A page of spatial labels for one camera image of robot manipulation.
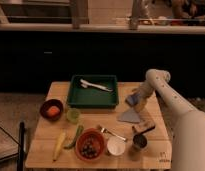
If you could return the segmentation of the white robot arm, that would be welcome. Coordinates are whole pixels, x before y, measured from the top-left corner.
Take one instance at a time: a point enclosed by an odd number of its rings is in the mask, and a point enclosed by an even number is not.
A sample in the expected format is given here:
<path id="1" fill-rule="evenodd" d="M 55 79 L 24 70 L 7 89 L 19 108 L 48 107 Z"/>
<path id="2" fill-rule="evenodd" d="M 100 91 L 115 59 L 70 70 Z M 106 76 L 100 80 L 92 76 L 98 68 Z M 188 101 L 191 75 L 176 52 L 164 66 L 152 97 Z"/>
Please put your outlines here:
<path id="1" fill-rule="evenodd" d="M 142 111 L 147 99 L 157 91 L 177 118 L 173 130 L 171 171 L 205 171 L 205 112 L 169 86 L 170 78 L 166 70 L 149 69 L 138 88 L 135 110 Z"/>

